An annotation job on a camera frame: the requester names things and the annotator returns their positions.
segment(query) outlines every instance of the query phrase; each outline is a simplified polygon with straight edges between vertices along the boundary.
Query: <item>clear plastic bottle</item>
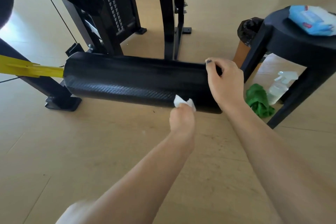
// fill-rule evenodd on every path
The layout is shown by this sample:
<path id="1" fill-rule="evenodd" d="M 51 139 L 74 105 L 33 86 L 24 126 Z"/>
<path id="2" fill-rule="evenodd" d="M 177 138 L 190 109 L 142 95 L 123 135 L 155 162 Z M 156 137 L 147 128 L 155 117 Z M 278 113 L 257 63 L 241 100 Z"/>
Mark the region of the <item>clear plastic bottle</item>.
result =
<path id="1" fill-rule="evenodd" d="M 280 71 L 278 75 L 280 76 L 274 80 L 275 82 L 267 92 L 267 99 L 270 105 L 274 105 L 282 95 L 286 93 L 291 80 L 297 80 L 299 78 L 297 72 Z"/>

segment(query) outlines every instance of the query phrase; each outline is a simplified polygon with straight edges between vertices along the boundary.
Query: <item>gym machine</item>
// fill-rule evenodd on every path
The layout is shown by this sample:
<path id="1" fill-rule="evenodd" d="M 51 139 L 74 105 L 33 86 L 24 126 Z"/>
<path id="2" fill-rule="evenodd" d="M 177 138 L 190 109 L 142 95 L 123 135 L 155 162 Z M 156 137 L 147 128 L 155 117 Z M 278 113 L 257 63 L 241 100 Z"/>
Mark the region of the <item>gym machine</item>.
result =
<path id="1" fill-rule="evenodd" d="M 0 0 L 0 27 L 8 20 L 13 0 Z M 162 59 L 124 56 L 120 43 L 133 33 L 144 34 L 135 0 L 63 0 L 89 47 L 74 44 L 63 68 L 45 67 L 28 61 L 0 39 L 0 73 L 20 78 L 48 96 L 46 107 L 74 111 L 81 99 L 173 107 L 175 95 L 193 99 L 197 110 L 221 113 L 212 98 L 205 64 L 178 61 L 185 0 L 160 0 L 164 25 Z M 175 27 L 174 14 L 178 14 Z M 52 77 L 61 77 L 58 84 Z"/>

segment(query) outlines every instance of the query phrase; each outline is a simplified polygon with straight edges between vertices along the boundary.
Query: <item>black stool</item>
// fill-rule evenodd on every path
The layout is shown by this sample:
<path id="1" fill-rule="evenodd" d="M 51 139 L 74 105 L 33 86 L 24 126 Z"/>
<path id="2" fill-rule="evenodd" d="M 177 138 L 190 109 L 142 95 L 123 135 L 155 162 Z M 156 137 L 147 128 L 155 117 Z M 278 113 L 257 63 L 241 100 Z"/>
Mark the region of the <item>black stool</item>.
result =
<path id="1" fill-rule="evenodd" d="M 281 97 L 283 107 L 267 123 L 275 128 L 336 71 L 336 36 L 311 36 L 289 18 L 289 7 L 268 15 L 241 69 L 248 80 L 266 51 L 307 67 Z"/>

